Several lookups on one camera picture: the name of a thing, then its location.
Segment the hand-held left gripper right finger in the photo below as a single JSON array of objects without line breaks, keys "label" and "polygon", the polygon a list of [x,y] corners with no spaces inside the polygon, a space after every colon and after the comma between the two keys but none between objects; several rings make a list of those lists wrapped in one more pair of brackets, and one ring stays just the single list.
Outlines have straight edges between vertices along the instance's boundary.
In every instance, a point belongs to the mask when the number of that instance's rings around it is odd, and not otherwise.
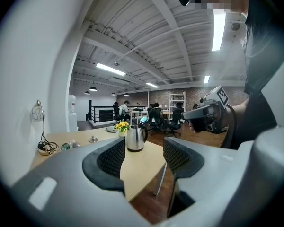
[{"label": "hand-held left gripper right finger", "polygon": [[174,137],[165,137],[163,157],[171,169],[174,180],[190,178],[204,165],[204,157],[193,149],[193,143]]}]

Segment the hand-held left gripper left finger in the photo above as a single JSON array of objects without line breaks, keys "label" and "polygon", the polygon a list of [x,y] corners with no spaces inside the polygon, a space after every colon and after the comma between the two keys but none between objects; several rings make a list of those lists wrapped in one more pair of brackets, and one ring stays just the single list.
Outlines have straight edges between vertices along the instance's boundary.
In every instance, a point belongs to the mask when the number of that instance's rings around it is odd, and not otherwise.
[{"label": "hand-held left gripper left finger", "polygon": [[88,153],[82,162],[84,175],[102,190],[125,194],[121,166],[125,159],[125,139],[119,137]]}]

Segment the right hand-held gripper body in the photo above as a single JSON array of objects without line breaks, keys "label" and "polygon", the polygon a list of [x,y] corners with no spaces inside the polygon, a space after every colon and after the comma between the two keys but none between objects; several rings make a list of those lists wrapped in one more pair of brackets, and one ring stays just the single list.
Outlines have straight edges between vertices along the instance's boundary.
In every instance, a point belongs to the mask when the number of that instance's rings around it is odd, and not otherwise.
[{"label": "right hand-held gripper body", "polygon": [[215,134],[226,132],[222,127],[222,118],[224,111],[228,106],[228,101],[229,97],[222,86],[212,89],[204,97],[199,99],[199,105],[206,108],[204,110],[206,131]]}]

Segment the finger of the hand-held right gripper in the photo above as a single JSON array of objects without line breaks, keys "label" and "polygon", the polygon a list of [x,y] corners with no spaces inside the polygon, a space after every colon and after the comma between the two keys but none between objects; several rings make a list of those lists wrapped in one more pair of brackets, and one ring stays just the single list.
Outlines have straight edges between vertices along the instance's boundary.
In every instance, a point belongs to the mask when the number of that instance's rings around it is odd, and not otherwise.
[{"label": "finger of the hand-held right gripper", "polygon": [[197,107],[191,111],[185,111],[181,113],[181,119],[187,122],[192,122],[193,120],[203,119],[205,124],[212,122],[212,106],[206,105]]}]

